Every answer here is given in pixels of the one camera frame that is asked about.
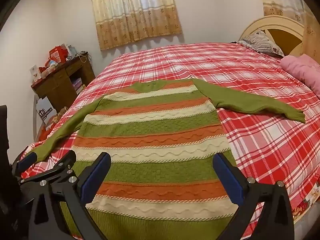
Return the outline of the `pink folded blanket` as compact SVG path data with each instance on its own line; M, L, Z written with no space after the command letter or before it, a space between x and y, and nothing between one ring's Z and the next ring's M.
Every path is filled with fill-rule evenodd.
M287 73L309 87L314 94L320 96L319 64L306 54L299 57L287 55L280 61L280 66Z

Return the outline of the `dark brown wooden desk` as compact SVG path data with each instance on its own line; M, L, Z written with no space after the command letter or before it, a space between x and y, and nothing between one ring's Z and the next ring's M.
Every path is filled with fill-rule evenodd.
M39 98L48 98L54 109L59 112L63 107L71 107L76 100L78 94L73 82L78 78L85 86L95 79L91 56L86 51L65 63L58 64L56 70L44 79L36 81L31 88Z

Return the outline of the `red white plaid bedsheet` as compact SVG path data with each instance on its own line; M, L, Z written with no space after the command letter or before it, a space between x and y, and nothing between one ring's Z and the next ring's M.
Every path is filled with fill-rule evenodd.
M222 152L247 177L281 180L293 218L319 197L319 98L280 59L236 43L138 51L114 59L51 137L29 150L28 178L76 152L112 166L89 214L108 239L216 239L236 211L212 167Z

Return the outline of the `white box with black logo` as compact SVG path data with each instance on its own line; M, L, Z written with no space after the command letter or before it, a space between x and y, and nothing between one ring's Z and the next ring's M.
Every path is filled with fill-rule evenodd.
M56 109L52 106L47 97L37 101L36 111L45 125L48 125L53 117L57 115Z

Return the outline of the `white card with orange print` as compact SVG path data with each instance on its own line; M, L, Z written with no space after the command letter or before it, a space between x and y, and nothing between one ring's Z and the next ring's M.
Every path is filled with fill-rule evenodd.
M33 65L30 68L30 73L32 76L33 83L36 83L38 80L42 79L40 70L37 65Z

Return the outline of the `beige curtain at headboard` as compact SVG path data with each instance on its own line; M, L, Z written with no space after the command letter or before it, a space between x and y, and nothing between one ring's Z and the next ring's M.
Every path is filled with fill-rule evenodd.
M302 53L319 62L319 22L304 0L262 0L264 15L291 18L304 25Z

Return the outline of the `striped grey pillow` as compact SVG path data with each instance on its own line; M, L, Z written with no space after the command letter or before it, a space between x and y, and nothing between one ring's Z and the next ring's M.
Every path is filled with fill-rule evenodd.
M238 43L247 48L253 49L258 53L267 54L268 56L279 58L285 56L280 47L270 40L268 36L260 29L241 38Z

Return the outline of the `red bag beside bed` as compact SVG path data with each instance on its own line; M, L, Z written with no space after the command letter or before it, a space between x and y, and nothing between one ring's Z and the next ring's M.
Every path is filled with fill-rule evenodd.
M40 130L40 135L38 137L38 141L44 141L48 138L48 135L52 132L52 130L54 129L54 127L56 126L56 123L52 123L50 126L48 127L43 127Z

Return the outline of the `beige patterned window curtain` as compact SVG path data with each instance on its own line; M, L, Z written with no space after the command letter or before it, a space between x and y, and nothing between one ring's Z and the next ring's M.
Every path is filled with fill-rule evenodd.
M100 50L182 33L174 0L92 0Z

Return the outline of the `green orange cream striped sweater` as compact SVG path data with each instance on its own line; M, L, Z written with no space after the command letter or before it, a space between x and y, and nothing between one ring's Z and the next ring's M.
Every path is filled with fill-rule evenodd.
M86 206L108 239L216 239L236 211L212 167L219 152L234 160L218 108L305 122L284 102L199 79L137 82L82 107L34 151L44 161L75 133L76 174L111 156Z

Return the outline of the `red gift box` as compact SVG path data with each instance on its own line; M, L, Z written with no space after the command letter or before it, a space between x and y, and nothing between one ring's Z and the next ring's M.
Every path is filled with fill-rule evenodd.
M68 57L68 50L64 46L55 46L49 51L49 58L57 63L65 63Z

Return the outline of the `cream wooden headboard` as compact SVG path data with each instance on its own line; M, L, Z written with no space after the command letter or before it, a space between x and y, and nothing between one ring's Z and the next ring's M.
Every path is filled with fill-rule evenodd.
M240 38L244 38L256 30L262 30L266 36L280 47L284 55L299 57L303 51L304 25L284 16L264 16L249 25Z

